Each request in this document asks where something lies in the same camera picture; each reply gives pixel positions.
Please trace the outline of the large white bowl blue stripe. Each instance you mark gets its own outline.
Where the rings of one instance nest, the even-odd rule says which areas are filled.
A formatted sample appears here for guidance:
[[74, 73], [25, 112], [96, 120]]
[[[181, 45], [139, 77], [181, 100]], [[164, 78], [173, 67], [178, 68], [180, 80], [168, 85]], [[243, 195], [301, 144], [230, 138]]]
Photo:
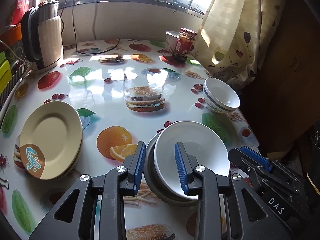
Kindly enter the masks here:
[[209, 127], [195, 121], [178, 121], [164, 129], [156, 140], [153, 163], [157, 176], [173, 196], [195, 200], [181, 189], [175, 161], [175, 144], [181, 141], [200, 165], [221, 176], [229, 175], [228, 151], [222, 139]]

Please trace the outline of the small white bowl blue stripe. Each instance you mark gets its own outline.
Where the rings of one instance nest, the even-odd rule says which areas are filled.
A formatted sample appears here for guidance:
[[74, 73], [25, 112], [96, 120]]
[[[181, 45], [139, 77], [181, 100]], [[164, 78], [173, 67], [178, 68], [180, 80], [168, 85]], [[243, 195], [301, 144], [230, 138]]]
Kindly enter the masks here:
[[227, 83], [210, 77], [204, 81], [203, 97], [210, 111], [225, 114], [240, 107], [238, 94]]

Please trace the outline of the cream plate blue logo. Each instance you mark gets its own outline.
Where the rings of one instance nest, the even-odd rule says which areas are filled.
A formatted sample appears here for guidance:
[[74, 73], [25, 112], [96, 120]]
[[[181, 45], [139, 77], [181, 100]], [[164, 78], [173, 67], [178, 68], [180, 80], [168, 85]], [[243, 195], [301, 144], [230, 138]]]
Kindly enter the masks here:
[[75, 159], [83, 135], [76, 109], [62, 101], [38, 107], [20, 136], [20, 156], [26, 171], [40, 180], [61, 175]]

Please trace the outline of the fruit-print tablecloth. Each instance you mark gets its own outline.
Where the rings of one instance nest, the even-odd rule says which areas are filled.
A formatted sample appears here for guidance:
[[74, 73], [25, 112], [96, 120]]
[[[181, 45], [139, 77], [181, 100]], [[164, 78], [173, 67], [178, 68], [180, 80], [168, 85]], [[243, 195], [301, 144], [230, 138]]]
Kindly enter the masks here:
[[[240, 111], [211, 113], [199, 90], [208, 72], [193, 58], [175, 62], [161, 42], [121, 40], [82, 43], [67, 50], [63, 62], [47, 72], [29, 73], [1, 110], [1, 213], [3, 226], [21, 239], [82, 174], [93, 177], [117, 166], [107, 154], [107, 137], [125, 135], [124, 144], [148, 142], [173, 122], [214, 125], [227, 148], [257, 149]], [[83, 125], [83, 146], [73, 170], [42, 181], [22, 166], [20, 134], [29, 115], [51, 101], [72, 105]]]

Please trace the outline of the red-labelled sauce jar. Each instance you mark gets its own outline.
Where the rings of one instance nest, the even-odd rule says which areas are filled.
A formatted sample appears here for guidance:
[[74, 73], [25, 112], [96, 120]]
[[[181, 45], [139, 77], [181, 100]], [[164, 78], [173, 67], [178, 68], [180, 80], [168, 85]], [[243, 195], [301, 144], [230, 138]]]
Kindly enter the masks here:
[[178, 40], [175, 49], [172, 53], [172, 57], [180, 62], [185, 62], [193, 42], [195, 41], [197, 32], [188, 28], [180, 28]]

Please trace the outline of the white cup container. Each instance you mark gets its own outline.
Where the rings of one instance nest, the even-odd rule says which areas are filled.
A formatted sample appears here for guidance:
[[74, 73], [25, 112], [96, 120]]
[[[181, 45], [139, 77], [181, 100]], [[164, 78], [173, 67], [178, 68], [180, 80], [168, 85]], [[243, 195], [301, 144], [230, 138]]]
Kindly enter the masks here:
[[165, 50], [172, 53], [175, 50], [179, 33], [176, 31], [166, 31]]

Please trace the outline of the cream heart-pattern curtain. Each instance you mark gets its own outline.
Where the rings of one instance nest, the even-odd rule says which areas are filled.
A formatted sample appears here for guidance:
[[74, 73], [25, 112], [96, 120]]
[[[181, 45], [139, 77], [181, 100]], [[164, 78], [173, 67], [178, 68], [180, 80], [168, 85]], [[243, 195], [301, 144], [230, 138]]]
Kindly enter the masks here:
[[261, 69], [285, 0], [212, 0], [192, 55], [236, 92]]

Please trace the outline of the striped storage tray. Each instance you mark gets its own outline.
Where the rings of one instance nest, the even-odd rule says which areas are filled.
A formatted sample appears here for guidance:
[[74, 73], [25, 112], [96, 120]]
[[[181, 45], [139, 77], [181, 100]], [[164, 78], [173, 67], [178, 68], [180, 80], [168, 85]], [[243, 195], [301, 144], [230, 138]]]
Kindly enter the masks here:
[[9, 97], [11, 91], [16, 86], [16, 84], [20, 81], [23, 74], [26, 72], [27, 67], [25, 66], [25, 62], [23, 62], [15, 74], [10, 78], [9, 82], [6, 84], [4, 89], [1, 92], [1, 108], [3, 108], [7, 98]]

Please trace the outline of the yellow-green box lower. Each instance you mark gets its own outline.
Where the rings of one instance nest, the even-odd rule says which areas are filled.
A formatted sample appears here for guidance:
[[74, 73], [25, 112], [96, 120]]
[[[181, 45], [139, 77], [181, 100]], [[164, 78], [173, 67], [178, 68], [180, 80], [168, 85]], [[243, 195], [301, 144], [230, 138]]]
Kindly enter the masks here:
[[3, 92], [11, 78], [12, 73], [10, 70], [10, 63], [8, 60], [5, 60], [0, 68], [0, 94]]

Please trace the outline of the green box upper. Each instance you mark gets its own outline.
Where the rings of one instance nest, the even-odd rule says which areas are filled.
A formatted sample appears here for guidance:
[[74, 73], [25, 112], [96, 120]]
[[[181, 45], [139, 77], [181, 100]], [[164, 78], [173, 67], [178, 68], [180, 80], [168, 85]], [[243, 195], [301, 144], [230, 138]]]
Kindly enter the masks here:
[[0, 64], [2, 64], [6, 60], [5, 52], [2, 51], [0, 53]]

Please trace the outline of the orange plastic basin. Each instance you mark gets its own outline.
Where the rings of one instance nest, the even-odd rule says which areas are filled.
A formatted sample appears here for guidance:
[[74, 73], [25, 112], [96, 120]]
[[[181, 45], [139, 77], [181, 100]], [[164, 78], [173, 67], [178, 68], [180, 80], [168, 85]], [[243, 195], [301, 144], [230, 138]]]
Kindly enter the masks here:
[[21, 24], [14, 25], [11, 29], [1, 35], [1, 40], [12, 47], [22, 39]]

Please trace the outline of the red gift bag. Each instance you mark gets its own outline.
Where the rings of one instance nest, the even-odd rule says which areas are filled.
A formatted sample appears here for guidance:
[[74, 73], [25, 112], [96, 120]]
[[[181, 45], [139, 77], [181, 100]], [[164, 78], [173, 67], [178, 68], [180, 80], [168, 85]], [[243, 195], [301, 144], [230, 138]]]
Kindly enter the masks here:
[[12, 13], [11, 24], [17, 25], [21, 22], [22, 17], [30, 8], [30, 0], [16, 0]]

